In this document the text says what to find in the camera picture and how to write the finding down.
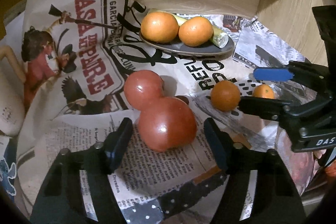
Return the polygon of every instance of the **dark plate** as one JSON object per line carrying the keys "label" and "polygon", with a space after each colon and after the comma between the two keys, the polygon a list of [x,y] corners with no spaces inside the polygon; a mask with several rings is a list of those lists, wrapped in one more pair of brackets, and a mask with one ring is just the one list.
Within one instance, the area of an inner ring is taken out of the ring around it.
{"label": "dark plate", "polygon": [[228,57],[233,53],[235,49],[235,44],[233,40],[229,37],[229,40],[224,48],[218,48],[211,41],[204,43],[198,47],[189,47],[181,42],[179,37],[167,44],[158,44],[150,40],[146,40],[142,37],[141,32],[139,33],[140,39],[147,43],[148,45],[163,50],[165,52],[176,53],[186,56],[214,56],[214,55],[228,55]]}

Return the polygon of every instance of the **bolt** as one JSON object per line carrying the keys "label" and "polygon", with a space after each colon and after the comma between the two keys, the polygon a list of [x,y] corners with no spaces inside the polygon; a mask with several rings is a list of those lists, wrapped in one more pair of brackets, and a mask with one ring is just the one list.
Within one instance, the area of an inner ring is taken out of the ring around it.
{"label": "bolt", "polygon": [[100,148],[103,147],[103,145],[104,145],[103,142],[96,142],[96,143],[94,144],[94,147],[95,147],[95,149],[100,149]]}
{"label": "bolt", "polygon": [[291,107],[289,105],[283,106],[283,110],[288,112],[290,111]]}
{"label": "bolt", "polygon": [[307,130],[306,128],[301,127],[301,128],[299,129],[299,133],[300,133],[300,135],[301,135],[301,136],[307,136],[307,131],[306,131],[306,130]]}
{"label": "bolt", "polygon": [[244,147],[244,145],[242,143],[234,143],[233,144],[233,147],[236,148],[236,149],[242,149]]}
{"label": "bolt", "polygon": [[62,149],[60,150],[60,153],[61,153],[62,156],[68,154],[69,152],[70,152],[70,149],[69,149],[69,148],[62,148]]}
{"label": "bolt", "polygon": [[276,156],[278,154],[278,152],[275,149],[269,149],[268,153],[270,153],[272,156]]}

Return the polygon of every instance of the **mug handle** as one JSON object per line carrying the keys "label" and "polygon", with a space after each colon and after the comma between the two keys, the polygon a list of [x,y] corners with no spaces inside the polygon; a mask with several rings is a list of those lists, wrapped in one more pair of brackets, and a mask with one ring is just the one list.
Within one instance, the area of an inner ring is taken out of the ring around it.
{"label": "mug handle", "polygon": [[6,57],[8,60],[8,63],[10,64],[10,66],[13,68],[15,74],[17,75],[17,77],[20,79],[20,81],[24,84],[26,82],[26,74],[23,71],[23,69],[21,68],[13,49],[8,46],[0,46],[0,61]]}

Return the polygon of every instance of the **blue cartoon character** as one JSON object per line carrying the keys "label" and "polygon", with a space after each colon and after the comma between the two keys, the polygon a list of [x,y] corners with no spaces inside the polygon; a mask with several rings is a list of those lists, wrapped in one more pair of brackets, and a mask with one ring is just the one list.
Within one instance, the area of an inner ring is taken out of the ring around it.
{"label": "blue cartoon character", "polygon": [[0,160],[0,183],[6,192],[11,195],[16,195],[16,190],[10,179],[16,178],[16,164],[13,162],[9,168],[5,159]]}

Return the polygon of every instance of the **small orange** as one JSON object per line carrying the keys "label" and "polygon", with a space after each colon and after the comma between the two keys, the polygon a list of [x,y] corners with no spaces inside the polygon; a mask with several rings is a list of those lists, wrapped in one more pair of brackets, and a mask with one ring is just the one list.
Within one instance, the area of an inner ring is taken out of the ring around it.
{"label": "small orange", "polygon": [[259,98],[274,99],[274,92],[269,85],[262,84],[254,89],[253,96]]}
{"label": "small orange", "polygon": [[211,91],[211,103],[221,111],[234,110],[240,101],[239,88],[230,81],[218,82]]}

